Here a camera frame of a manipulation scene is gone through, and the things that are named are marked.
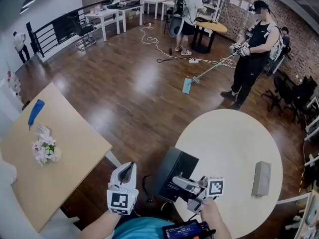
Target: flower bouquet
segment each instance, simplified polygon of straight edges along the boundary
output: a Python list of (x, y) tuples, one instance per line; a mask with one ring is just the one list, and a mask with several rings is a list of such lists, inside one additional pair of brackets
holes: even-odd
[(40, 134), (38, 141), (32, 145), (33, 156), (41, 166), (50, 161), (57, 162), (61, 157), (61, 151), (55, 145), (55, 140), (49, 133)]

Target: man in black tank top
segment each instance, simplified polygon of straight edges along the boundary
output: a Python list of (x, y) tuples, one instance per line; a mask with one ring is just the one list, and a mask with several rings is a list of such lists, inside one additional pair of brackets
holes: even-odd
[[(279, 29), (276, 26), (272, 27), (270, 33), (268, 33), (269, 25), (274, 24), (268, 5), (260, 0), (255, 1), (254, 12), (259, 20), (249, 29), (253, 32), (253, 35), (248, 42), (249, 48), (241, 52), (241, 57), (237, 62), (234, 84), (231, 91), (220, 93), (222, 97), (234, 102), (229, 107), (233, 110), (239, 110), (246, 100), (252, 86), (267, 63), (271, 49), (279, 38)], [(247, 39), (248, 37), (244, 34), (240, 36), (238, 42), (243, 44)]]

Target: extension cord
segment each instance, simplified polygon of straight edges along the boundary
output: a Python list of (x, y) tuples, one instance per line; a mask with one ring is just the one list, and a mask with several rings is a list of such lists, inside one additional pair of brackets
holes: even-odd
[(190, 64), (197, 64), (198, 63), (198, 60), (196, 58), (191, 58), (189, 61), (188, 61)]
[[(213, 64), (213, 65), (216, 65), (216, 64), (220, 63), (220, 61), (223, 60), (223, 59), (221, 59), (219, 62), (217, 62), (217, 61), (209, 61), (209, 60), (204, 60), (204, 59), (180, 58), (180, 57), (171, 56), (171, 55), (169, 55), (169, 54), (163, 52), (163, 51), (159, 48), (158, 45), (159, 45), (159, 42), (160, 42), (160, 41), (159, 41), (157, 38), (148, 37), (148, 38), (146, 39), (148, 42), (145, 42), (145, 41), (144, 41), (144, 37), (146, 36), (146, 32), (145, 32), (143, 29), (145, 29), (145, 28), (146, 28), (146, 29), (149, 29), (149, 30), (153, 30), (153, 29), (154, 29), (154, 27), (152, 27), (150, 23), (149, 23), (149, 26), (148, 26), (148, 27), (146, 27), (146, 26), (145, 26), (145, 27), (142, 27), (142, 28), (140, 29), (140, 31), (143, 32), (144, 35), (143, 35), (143, 37), (142, 37), (142, 39), (141, 39), (141, 42), (142, 42), (142, 43), (145, 43), (145, 44), (155, 44), (156, 48), (157, 48), (162, 54), (166, 55), (167, 57), (169, 57), (169, 58), (171, 58), (171, 59), (188, 59), (188, 60), (189, 60), (189, 63), (191, 63), (190, 60), (196, 60), (197, 62), (193, 62), (193, 63), (191, 63), (191, 64), (198, 63), (198, 62), (206, 62), (206, 63), (208, 63), (208, 64)], [(232, 57), (231, 59), (225, 60), (225, 61), (222, 63), (222, 65), (224, 65), (224, 66), (226, 66), (226, 67), (230, 67), (230, 68), (236, 68), (236, 62), (234, 61), (234, 57)]]

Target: black shorts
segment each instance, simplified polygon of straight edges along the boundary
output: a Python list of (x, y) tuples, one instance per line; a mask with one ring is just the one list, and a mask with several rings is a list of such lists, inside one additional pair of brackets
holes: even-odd
[(195, 26), (190, 25), (184, 21), (183, 28), (181, 29), (183, 35), (193, 35), (195, 33)]

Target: round white table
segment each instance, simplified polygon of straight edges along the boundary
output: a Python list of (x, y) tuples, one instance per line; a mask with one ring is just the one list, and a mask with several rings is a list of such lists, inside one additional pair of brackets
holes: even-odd
[[(223, 196), (215, 201), (232, 238), (249, 234), (270, 215), (282, 186), (282, 161), (272, 136), (253, 117), (234, 110), (205, 113), (188, 125), (176, 148), (199, 158), (192, 180), (224, 177)], [(271, 163), (269, 195), (262, 198), (251, 195), (259, 161)], [(194, 214), (181, 198), (175, 207), (184, 221)]]

